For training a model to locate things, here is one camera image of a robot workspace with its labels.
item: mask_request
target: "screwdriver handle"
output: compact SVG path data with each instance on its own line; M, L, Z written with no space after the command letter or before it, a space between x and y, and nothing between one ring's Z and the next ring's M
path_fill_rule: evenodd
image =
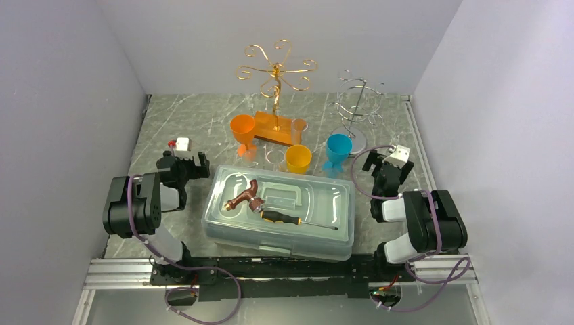
M301 219L291 217L290 215L284 215L277 211L263 210L261 211L261 218L270 222L293 223L294 225L301 224Z

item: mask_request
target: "wall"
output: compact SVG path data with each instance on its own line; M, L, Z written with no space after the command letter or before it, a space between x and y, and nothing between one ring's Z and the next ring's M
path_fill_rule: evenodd
M145 95L94 1L2 1L0 43L0 323L69 324Z
M337 72L349 69L388 93L412 93L461 0L165 1L97 0L114 27L147 93L256 93L265 81L238 80L241 64L266 68L244 55L249 44L272 62L293 44L285 67L312 58L311 91L335 91ZM287 76L293 85L297 77Z
M574 3L461 4L414 93L493 324L572 324Z

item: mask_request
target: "silver round base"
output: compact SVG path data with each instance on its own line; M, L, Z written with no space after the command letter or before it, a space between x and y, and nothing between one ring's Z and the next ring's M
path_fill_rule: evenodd
M359 152L367 148L367 137L365 136L365 133L363 133L363 131L357 129L356 127L349 127L349 129L355 135L354 139L351 138L351 141L353 142L353 149L351 149L351 154L349 155L349 158L353 158ZM331 134L349 135L349 132L347 131L347 129L345 129L345 127L341 126L333 130Z

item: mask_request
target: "plastic storage box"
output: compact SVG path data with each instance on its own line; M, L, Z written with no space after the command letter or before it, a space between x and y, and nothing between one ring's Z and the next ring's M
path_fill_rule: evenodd
M202 218L211 240L264 255L318 261L344 261L351 256L355 186L350 181L226 165L219 166L213 178ZM252 179L257 180L257 196L265 201L266 210L338 229L266 221L247 202L225 210L225 203L248 188Z

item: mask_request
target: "transparent lid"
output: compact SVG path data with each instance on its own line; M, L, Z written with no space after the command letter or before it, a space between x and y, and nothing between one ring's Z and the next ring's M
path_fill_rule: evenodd
M227 211L225 203L248 188L252 179L257 180L257 196L265 201L266 210L338 229L266 221L261 219L260 214L253 213L246 201L234 210ZM348 242L349 214L354 213L354 207L351 205L350 209L349 206L351 186L351 182L340 179L222 165L214 176L204 220L211 224L266 234L287 235L294 239Z

